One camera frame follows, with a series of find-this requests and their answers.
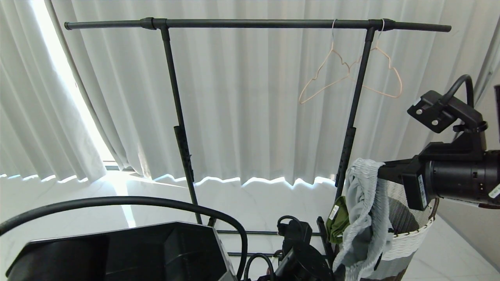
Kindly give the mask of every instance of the green garment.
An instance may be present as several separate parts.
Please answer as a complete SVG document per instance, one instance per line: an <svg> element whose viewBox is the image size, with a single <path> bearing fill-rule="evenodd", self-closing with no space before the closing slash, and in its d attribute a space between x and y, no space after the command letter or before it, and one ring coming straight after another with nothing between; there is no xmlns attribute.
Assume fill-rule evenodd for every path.
<svg viewBox="0 0 500 281"><path fill-rule="evenodd" d="M326 220L326 235L330 243L342 244L342 235L349 226L349 212L346 206L346 197L341 196L335 200L330 216Z"/></svg>

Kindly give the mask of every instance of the wire hanger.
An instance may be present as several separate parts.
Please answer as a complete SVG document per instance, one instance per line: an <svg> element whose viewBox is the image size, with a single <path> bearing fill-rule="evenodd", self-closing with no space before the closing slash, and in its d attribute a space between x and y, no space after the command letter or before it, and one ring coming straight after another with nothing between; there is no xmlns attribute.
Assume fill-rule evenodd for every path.
<svg viewBox="0 0 500 281"><path fill-rule="evenodd" d="M397 95L390 95L390 94L388 94L388 93L378 91L378 90L376 90L376 89L370 88L370 87L365 86L365 85L363 85L363 88L368 89L368 90L371 90L371 91L373 91L373 92L375 92L375 93L378 93L378 94L381 94L381 95L384 95L384 96L390 97L390 98L397 99L397 98L401 97L401 94L403 93L403 82L401 81L400 73L398 72L398 70L396 69L396 67L391 66L391 57L390 57L390 56L389 56L386 52L384 52L383 50L381 50L381 49L379 48L379 39L380 39L380 35L381 35L381 34L382 34L382 32L384 31L384 27L385 27L385 25L386 25L386 22L384 21L384 19L382 19L382 30L378 33L378 37L377 37L377 39L376 39L376 44L375 44L375 47L371 48L371 49L370 49L370 52L371 52L371 51L373 51L373 50L377 50L377 51L379 51L380 53L382 53L382 55L384 55L384 56L385 56L385 57L389 60L388 69L389 69L389 70L394 70L394 73L396 73L397 79L399 80L399 93L398 93ZM358 58L355 62L353 62L353 63L349 66L349 71L351 70L351 68L352 68L355 64L357 64L357 63L359 63L359 62L361 61L361 57L362 57L362 56L359 56L359 58Z"/></svg>
<svg viewBox="0 0 500 281"><path fill-rule="evenodd" d="M316 71L316 75L314 76L314 78L311 78L309 80L309 82L307 82L307 84L305 84L304 88L302 89L302 92L300 92L300 96L298 97L298 102L303 105L305 104L307 101L309 101L310 99L314 98L317 94L321 93L322 91L324 91L326 88L346 79L346 78L349 78L351 77L351 67L349 66L349 64L347 64L346 62L344 62L344 59L342 58L342 56L334 49L334 25L335 25L335 21L336 19L333 20L333 23L331 24L331 48L330 48L330 51L328 52L328 54L326 55L326 57L324 58L324 61L323 63L319 66L319 68L317 69ZM309 84L313 81L313 80L316 80L318 79L318 75L320 74L320 71L321 69L323 68L323 66L325 65L325 63L327 62L328 58L330 57L330 55L332 53L335 53L339 58L340 58L340 62L341 62L341 65L345 65L347 67L347 75L340 78L339 80L331 83L331 84L328 84L326 86L324 86L323 88L321 88L319 91L317 91L315 94L313 94L312 96L308 97L307 99L305 100L302 100L302 95L304 94L304 92L306 91L307 87L309 86Z"/></svg>

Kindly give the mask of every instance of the black clothes rack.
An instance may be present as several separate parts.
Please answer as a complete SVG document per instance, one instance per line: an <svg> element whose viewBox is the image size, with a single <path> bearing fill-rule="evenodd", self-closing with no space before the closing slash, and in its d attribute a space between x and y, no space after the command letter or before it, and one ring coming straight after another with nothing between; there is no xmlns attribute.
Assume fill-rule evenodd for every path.
<svg viewBox="0 0 500 281"><path fill-rule="evenodd" d="M356 111L360 101L361 89L365 72L367 70L368 58L370 49L374 40L375 31L390 31L390 30L414 30L414 31L432 31L432 32L449 32L452 27L450 25L414 23L414 22L397 22L391 19L367 19L367 20L346 20L346 19L167 19L146 17L139 20L114 20L114 21L90 21L90 22L65 22L64 27L67 30L76 29L102 29L102 28L144 28L148 30L160 30L163 46L165 49L166 62L170 75L170 82L173 91L173 100L177 112L178 126L174 127L177 145L184 167L187 187L193 204L197 205L196 192L194 188L194 173L191 167L191 155L188 147L188 138L186 136L186 127L181 107L181 97L179 95L179 87L177 85L176 70L174 67L174 59L172 56L171 38L169 34L170 28L256 28L256 29L364 29L366 36L364 39L363 54L359 65L356 86L354 88L354 96L350 107L349 119L347 121L347 129L345 131L342 153L338 171L335 176L335 186L337 187L335 199L341 196L346 177L347 166L353 149L354 137L356 135L356 127L354 121ZM199 213L196 213L196 221L202 224L202 218ZM330 243L326 237L324 221L318 217L317 224L320 233L313 233L315 236L321 236L323 246L325 247L326 257L328 261L333 262L333 252ZM208 225L214 226L215 219L210 218ZM231 230L219 230L220 234L231 234ZM247 231L247 234L255 235L276 235L273 231Z"/></svg>

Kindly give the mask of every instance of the clothing tag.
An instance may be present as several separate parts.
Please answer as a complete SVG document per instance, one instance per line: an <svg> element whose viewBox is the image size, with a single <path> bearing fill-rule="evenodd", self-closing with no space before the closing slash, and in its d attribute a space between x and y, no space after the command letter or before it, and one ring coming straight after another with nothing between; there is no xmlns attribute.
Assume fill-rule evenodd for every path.
<svg viewBox="0 0 500 281"><path fill-rule="evenodd" d="M418 175L418 185L420 186L420 196L422 197L422 204L425 208L427 206L427 198L426 198L426 188L424 187L424 179L422 175Z"/></svg>
<svg viewBox="0 0 500 281"><path fill-rule="evenodd" d="M489 197L495 199L500 194L500 183L488 193Z"/></svg>
<svg viewBox="0 0 500 281"><path fill-rule="evenodd" d="M333 209L331 209L331 213L328 218L333 221L338 211L339 211L339 206L337 205L333 206Z"/></svg>
<svg viewBox="0 0 500 281"><path fill-rule="evenodd" d="M464 200L451 199L451 198L442 198L442 199L445 199L445 200L448 200L448 201L453 201L453 202L464 204L464 205L473 206L473 207L479 207L479 203L475 203L475 202L467 202L467 201L464 201Z"/></svg>

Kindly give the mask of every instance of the floor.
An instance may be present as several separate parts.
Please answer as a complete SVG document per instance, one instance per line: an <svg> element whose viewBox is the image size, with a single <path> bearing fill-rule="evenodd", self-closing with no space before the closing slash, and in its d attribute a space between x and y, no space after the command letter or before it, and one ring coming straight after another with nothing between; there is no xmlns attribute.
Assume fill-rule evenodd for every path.
<svg viewBox="0 0 500 281"><path fill-rule="evenodd" d="M152 182L131 174L112 171L104 178L90 184L73 179L68 182L38 178L0 178L0 221L16 214L50 203L98 196L137 195L190 201L183 180L165 177ZM276 231L277 219L292 215L309 222L317 232L316 218L325 217L332 207L335 188L327 179L316 179L313 185L296 182L294 186L279 180L262 182L254 180L241 187L238 179L221 182L206 179L196 186L200 205L217 209L236 218L246 230ZM104 206L71 210L46 216L26 223L5 234L0 239L0 276L16 257L23 245L33 239L53 238L76 234L110 231L169 221L194 222L189 212L150 206ZM218 222L217 229L232 229ZM229 252L240 251L238 235L221 235ZM281 248L280 236L248 237L249 252L272 253ZM323 252L321 239L313 237L311 244ZM239 258L230 258L234 268ZM263 261L256 259L250 277L256 280L266 272ZM429 231L417 251L404 280L427 281L500 281L500 273L472 246L458 235L440 217Z"/></svg>

